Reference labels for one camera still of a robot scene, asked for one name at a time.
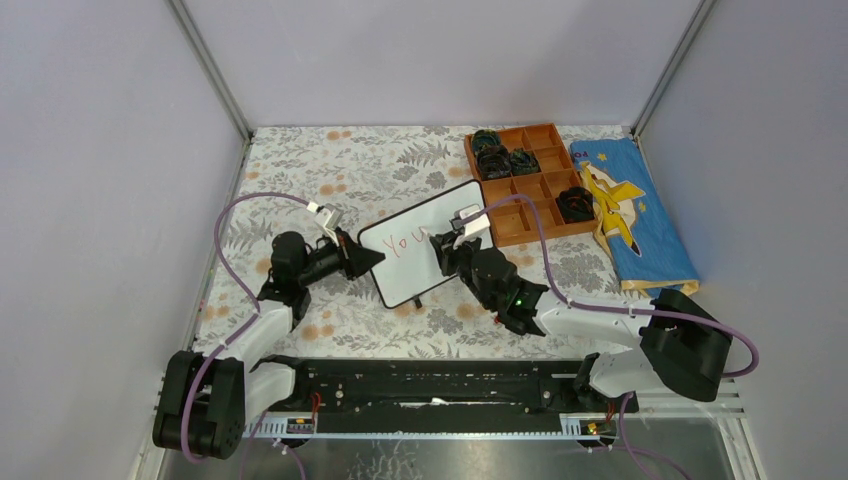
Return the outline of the black framed whiteboard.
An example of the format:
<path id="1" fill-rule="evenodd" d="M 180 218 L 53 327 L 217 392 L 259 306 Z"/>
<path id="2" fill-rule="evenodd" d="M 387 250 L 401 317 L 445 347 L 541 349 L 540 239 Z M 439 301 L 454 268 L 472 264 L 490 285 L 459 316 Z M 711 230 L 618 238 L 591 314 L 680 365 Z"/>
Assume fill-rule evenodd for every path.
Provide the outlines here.
<path id="1" fill-rule="evenodd" d="M 371 269 L 382 304 L 393 309 L 447 282 L 431 234 L 452 230 L 451 220 L 466 207 L 484 206 L 480 182 L 470 180 L 363 228 L 357 242 L 385 259 Z"/>

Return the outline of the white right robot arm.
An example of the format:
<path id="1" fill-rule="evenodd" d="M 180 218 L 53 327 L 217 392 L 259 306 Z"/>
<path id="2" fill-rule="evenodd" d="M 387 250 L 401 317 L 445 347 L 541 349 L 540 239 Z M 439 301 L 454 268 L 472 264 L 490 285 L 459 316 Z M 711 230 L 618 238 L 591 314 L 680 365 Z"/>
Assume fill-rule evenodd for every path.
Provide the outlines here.
<path id="1" fill-rule="evenodd" d="M 631 305 L 559 299 L 543 284 L 522 278 L 497 248 L 455 233 L 429 239 L 440 272 L 456 276 L 498 323 L 517 335 L 566 335 L 624 346 L 617 354 L 587 355 L 574 381 L 583 410 L 597 412 L 612 399 L 665 387 L 699 402 L 718 395 L 732 343 L 714 318 L 677 290 Z"/>

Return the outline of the orange wooden compartment tray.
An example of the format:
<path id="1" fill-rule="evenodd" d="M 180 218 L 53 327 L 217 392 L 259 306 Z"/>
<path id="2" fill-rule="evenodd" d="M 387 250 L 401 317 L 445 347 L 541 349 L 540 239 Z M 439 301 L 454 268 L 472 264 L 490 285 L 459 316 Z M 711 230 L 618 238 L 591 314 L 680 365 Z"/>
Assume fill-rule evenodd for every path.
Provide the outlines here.
<path id="1" fill-rule="evenodd" d="M 474 133 L 464 138 L 465 153 L 473 177 L 483 189 L 486 205 L 494 204 L 507 197 L 519 194 L 531 202 L 513 199 L 489 213 L 494 243 L 499 247 L 513 246 L 539 239 L 543 233 L 553 239 L 589 233 L 599 225 L 592 221 L 566 224 L 557 208 L 555 199 L 564 190 L 581 186 L 582 182 L 557 127 L 552 123 L 509 127 L 496 130 L 509 154 L 521 148 L 531 151 L 540 166 L 540 172 L 530 175 L 483 181 L 477 170 L 476 156 L 470 141 Z"/>

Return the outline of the floral table cloth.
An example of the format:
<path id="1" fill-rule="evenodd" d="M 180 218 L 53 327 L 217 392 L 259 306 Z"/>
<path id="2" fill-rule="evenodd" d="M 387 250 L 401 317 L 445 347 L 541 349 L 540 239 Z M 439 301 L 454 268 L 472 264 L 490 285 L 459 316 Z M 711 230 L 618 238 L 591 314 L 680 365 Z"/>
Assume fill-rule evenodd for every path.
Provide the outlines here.
<path id="1" fill-rule="evenodd" d="M 252 141 L 238 188 L 240 203 L 220 228 L 219 265 L 198 316 L 193 342 L 209 352 L 255 311 L 270 268 L 272 239 L 286 231 L 308 243 L 320 235 L 304 202 L 343 212 L 351 234 L 472 176 L 463 127 L 264 127 Z M 370 276 L 334 274 L 310 290 L 296 329 L 272 347 L 292 357 L 436 359 L 580 359 L 613 352 L 599 339 L 517 336 L 494 323 L 453 280 L 419 303 L 382 304 Z"/>

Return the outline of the black coiled band middle left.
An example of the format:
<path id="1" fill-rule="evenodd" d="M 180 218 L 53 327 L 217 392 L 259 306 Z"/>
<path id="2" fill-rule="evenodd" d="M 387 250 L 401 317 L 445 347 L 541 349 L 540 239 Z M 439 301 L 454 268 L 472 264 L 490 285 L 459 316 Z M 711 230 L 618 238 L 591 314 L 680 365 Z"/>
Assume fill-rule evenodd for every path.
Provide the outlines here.
<path id="1" fill-rule="evenodd" d="M 502 145 L 480 150 L 476 156 L 476 165 L 483 181 L 510 177 L 512 173 L 509 151 Z"/>

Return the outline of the black coiled band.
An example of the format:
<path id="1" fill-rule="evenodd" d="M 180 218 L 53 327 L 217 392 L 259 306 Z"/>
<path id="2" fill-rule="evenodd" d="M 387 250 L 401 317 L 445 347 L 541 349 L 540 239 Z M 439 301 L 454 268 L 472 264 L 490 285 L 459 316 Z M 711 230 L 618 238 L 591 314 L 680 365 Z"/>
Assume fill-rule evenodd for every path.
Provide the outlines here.
<path id="1" fill-rule="evenodd" d="M 566 224 L 592 221 L 594 214 L 594 197 L 584 187 L 573 186 L 562 191 L 555 203 Z"/>
<path id="2" fill-rule="evenodd" d="M 502 144 L 502 140 L 500 135 L 496 130 L 493 129 L 481 129 L 477 130 L 471 136 L 471 149 L 474 155 L 477 155 L 481 151 L 488 149 L 490 147 L 498 147 Z"/>
<path id="3" fill-rule="evenodd" d="M 513 176 L 530 175 L 540 172 L 540 166 L 531 151 L 518 148 L 509 154 L 509 163 Z"/>
<path id="4" fill-rule="evenodd" d="M 483 181 L 510 177 L 512 173 L 509 151 L 502 145 L 480 150 L 476 156 L 476 165 Z"/>

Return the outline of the black coiled band middle right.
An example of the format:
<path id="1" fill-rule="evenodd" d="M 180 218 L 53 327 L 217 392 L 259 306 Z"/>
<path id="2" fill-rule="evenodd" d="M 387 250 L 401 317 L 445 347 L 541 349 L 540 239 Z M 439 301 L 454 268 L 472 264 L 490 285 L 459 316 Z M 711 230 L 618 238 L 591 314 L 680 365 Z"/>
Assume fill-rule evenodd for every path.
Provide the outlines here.
<path id="1" fill-rule="evenodd" d="M 509 163 L 513 176 L 530 175 L 540 172 L 540 166 L 531 151 L 518 148 L 509 154 Z"/>

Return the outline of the left electronics board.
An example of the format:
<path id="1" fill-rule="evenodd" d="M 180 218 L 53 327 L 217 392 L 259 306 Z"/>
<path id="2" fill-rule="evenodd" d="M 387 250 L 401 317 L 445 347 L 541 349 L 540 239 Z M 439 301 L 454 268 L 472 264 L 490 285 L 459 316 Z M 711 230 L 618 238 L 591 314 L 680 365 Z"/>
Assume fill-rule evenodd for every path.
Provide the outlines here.
<path id="1" fill-rule="evenodd" d="M 316 432 L 315 416 L 288 417 L 285 421 L 286 435 L 314 435 Z"/>

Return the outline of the electronics board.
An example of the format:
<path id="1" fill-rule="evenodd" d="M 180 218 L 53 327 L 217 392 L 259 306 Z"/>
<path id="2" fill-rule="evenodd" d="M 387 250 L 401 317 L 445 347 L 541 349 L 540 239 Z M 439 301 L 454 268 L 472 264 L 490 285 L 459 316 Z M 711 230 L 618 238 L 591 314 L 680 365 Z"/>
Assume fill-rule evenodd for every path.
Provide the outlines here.
<path id="1" fill-rule="evenodd" d="M 585 419 L 580 420 L 579 424 L 582 435 L 611 438 L 617 436 L 616 425 L 612 420 Z"/>
<path id="2" fill-rule="evenodd" d="M 316 432 L 315 416 L 288 417 L 285 421 L 286 435 L 314 435 Z"/>

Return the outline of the blue cartoon cloth bag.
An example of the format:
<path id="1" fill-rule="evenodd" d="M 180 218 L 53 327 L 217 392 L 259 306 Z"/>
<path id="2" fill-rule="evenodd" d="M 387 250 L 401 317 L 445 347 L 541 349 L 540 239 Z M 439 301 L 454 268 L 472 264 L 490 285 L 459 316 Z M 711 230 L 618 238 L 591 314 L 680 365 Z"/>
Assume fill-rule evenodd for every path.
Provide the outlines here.
<path id="1" fill-rule="evenodd" d="M 664 288 L 692 295 L 699 275 L 658 195 L 637 144 L 628 138 L 569 146 L 593 197 L 594 237 L 611 258 L 620 289 L 656 298 Z"/>

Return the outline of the right electronics board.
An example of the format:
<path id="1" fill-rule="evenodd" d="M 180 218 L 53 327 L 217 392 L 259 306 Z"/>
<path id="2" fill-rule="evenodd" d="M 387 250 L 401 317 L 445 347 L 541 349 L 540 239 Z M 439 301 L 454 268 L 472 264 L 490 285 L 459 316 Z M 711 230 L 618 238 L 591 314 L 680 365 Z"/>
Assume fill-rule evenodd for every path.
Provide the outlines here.
<path id="1" fill-rule="evenodd" d="M 617 436 L 616 425 L 612 420 L 585 419 L 580 420 L 579 424 L 582 435 L 611 438 Z"/>

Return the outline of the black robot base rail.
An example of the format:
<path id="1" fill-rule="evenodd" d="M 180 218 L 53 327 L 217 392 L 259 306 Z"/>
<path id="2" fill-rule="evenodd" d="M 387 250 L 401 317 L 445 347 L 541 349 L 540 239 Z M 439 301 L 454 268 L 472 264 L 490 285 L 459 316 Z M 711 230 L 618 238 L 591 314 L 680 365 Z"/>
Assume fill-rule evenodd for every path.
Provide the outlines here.
<path id="1" fill-rule="evenodd" d="M 267 410 L 315 416 L 314 435 L 533 435 L 563 430 L 562 416 L 634 413 L 635 399 L 586 404 L 577 361 L 298 359 L 294 393 Z"/>

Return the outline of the left aluminium frame post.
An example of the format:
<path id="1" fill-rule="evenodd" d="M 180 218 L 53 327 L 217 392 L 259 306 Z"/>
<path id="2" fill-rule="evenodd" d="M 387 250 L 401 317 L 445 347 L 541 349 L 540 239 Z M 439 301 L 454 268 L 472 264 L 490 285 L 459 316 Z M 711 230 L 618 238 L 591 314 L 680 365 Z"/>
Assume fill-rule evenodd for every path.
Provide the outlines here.
<path id="1" fill-rule="evenodd" d="M 165 0 L 179 30 L 197 60 L 204 76 L 227 118 L 243 142 L 252 139 L 252 129 L 236 97 L 232 93 L 214 55 L 195 21 L 189 5 L 184 0 Z"/>

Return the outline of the aluminium frame post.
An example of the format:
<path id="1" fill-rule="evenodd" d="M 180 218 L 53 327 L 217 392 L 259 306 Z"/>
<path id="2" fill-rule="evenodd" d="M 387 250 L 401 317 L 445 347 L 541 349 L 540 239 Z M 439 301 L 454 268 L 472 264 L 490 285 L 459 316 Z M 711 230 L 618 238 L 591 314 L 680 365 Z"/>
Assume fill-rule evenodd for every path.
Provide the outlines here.
<path id="1" fill-rule="evenodd" d="M 195 21 L 189 5 L 184 0 L 165 0 L 179 30 L 197 60 L 204 76 L 227 118 L 243 142 L 252 139 L 252 129 L 236 97 L 232 93 L 214 55 Z"/>
<path id="2" fill-rule="evenodd" d="M 694 13 L 686 24 L 645 105 L 630 129 L 630 135 L 633 138 L 641 137 L 646 130 L 663 96 L 670 87 L 679 68 L 717 4 L 719 4 L 718 0 L 700 0 L 698 2 Z"/>

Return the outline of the right aluminium frame post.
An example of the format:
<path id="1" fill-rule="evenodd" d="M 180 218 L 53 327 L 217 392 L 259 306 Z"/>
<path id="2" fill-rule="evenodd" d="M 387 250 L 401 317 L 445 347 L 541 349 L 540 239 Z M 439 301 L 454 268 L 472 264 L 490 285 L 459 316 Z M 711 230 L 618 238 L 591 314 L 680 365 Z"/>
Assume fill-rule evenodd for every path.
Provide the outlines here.
<path id="1" fill-rule="evenodd" d="M 670 87 L 679 68 L 717 4 L 719 4 L 718 0 L 700 0 L 698 2 L 694 13 L 686 24 L 645 105 L 630 129 L 630 135 L 633 138 L 641 137 L 646 130 L 663 96 Z"/>

